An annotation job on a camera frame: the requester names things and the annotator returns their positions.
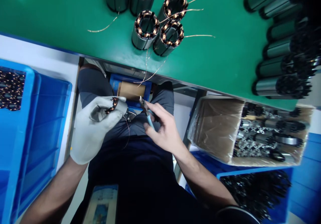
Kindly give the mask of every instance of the hand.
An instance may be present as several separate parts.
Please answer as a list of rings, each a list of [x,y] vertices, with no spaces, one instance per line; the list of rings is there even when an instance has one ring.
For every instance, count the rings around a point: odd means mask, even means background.
[[[148,123],[144,123],[146,134],[162,149],[173,155],[185,147],[178,133],[174,116],[166,111],[159,103],[152,104],[145,101],[148,108],[159,117],[161,128],[156,132]]]
[[[90,114],[95,107],[111,108],[113,106],[112,97],[96,97],[76,115],[75,131],[73,133],[74,140],[70,156],[77,164],[86,164],[98,154],[106,133],[125,114],[115,109],[100,122],[90,119]],[[126,101],[125,97],[118,98],[124,102]]]

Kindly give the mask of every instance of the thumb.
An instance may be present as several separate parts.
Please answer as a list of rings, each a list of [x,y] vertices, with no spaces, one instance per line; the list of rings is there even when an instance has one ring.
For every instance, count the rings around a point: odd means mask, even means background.
[[[154,142],[158,139],[159,133],[157,133],[149,124],[144,123],[146,135],[148,135]]]

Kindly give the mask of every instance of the dark shirt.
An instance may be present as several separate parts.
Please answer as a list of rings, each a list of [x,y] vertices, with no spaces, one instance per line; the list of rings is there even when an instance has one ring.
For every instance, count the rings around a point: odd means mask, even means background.
[[[71,223],[82,223],[93,188],[118,184],[116,223],[258,223],[238,207],[204,208],[178,185],[172,154],[147,136],[105,143],[90,162],[84,200]]]

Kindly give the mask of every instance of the forearm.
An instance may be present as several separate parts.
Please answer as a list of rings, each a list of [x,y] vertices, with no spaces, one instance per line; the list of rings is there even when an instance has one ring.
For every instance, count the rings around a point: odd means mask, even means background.
[[[197,198],[217,208],[237,205],[226,187],[181,144],[174,154],[185,178]]]
[[[61,208],[68,208],[66,204],[75,193],[87,165],[78,165],[69,157],[50,184],[30,205],[20,223],[53,223],[52,217],[56,219]]]

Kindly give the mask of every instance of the gray pants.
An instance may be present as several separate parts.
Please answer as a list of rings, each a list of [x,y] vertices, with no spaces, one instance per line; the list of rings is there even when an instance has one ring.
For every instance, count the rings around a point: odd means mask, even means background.
[[[78,75],[78,89],[80,93],[80,101],[82,108],[89,104],[97,96],[113,96],[112,87],[102,72],[96,69],[82,69]],[[174,93],[173,85],[170,81],[158,85],[153,93],[151,103],[159,103],[172,115],[174,114]],[[128,135],[146,135],[144,123],[148,123],[145,113],[138,114],[128,126],[124,118],[122,118],[115,127],[110,130],[104,139],[104,142],[126,137]],[[160,128],[160,123],[154,122],[156,131]]]

